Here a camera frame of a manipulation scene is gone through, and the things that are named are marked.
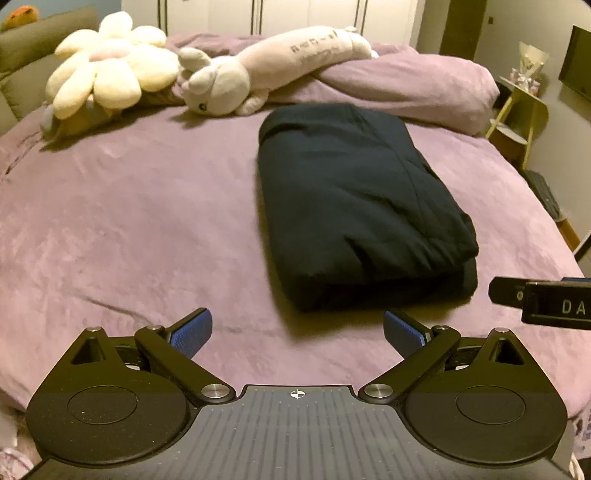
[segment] flower-shaped plush pillow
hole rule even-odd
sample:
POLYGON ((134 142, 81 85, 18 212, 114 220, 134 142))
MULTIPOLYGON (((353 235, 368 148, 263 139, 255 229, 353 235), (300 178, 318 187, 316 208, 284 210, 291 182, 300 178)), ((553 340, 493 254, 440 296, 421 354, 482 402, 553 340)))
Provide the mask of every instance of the flower-shaped plush pillow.
POLYGON ((58 45, 55 54, 65 61, 46 87, 56 118, 71 117, 88 100, 120 111, 138 103, 142 91, 158 92, 176 80, 178 57, 163 48, 166 34, 132 25, 129 14, 117 12, 103 19, 98 32, 78 30, 58 45))

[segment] white wardrobe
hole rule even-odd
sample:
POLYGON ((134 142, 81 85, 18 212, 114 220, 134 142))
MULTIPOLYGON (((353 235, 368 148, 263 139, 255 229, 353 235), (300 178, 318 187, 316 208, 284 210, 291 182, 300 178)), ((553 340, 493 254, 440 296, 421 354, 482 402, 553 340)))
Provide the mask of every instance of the white wardrobe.
POLYGON ((357 27, 370 42, 417 44, 425 0, 122 0, 135 25, 168 35, 275 35, 296 28, 357 27))

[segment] black cloth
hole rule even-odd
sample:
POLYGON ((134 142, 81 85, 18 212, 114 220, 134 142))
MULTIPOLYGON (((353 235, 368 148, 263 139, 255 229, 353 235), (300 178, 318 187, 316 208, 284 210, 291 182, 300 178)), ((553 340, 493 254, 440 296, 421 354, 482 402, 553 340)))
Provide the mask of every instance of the black cloth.
POLYGON ((291 105, 259 131, 271 255, 301 311, 458 300, 476 290, 472 221, 398 117, 291 105))

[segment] plush bunny head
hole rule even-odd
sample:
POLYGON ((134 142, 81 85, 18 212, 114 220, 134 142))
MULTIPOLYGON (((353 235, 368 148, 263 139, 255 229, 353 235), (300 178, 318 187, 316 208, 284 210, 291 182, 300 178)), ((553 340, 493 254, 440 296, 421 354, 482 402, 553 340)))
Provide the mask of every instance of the plush bunny head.
POLYGON ((200 115, 223 116, 235 111, 248 97, 251 81, 234 57, 209 58, 195 48, 182 48, 178 59, 180 83, 190 110, 200 115))

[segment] round pad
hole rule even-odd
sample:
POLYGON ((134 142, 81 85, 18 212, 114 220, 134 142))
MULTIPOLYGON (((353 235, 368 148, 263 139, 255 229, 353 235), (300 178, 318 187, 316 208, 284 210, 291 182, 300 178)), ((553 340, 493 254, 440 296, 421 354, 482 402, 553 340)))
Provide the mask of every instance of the round pad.
POLYGON ((190 418, 183 392, 170 380, 126 367, 104 373, 97 368, 69 379, 66 388, 33 396, 27 416, 47 455, 87 465, 157 452, 190 418))
POLYGON ((566 427, 560 396, 518 374, 490 377, 482 385, 482 373, 466 368, 419 383, 404 404, 411 430, 461 462, 506 465, 549 454, 566 427))
POLYGON ((457 396, 457 409, 470 420, 485 425, 503 425, 525 413, 525 402, 515 392, 483 385, 467 388, 457 396))
POLYGON ((114 385, 91 387, 78 392, 68 404, 74 418, 90 425, 108 425, 129 417, 138 406, 138 397, 114 385))

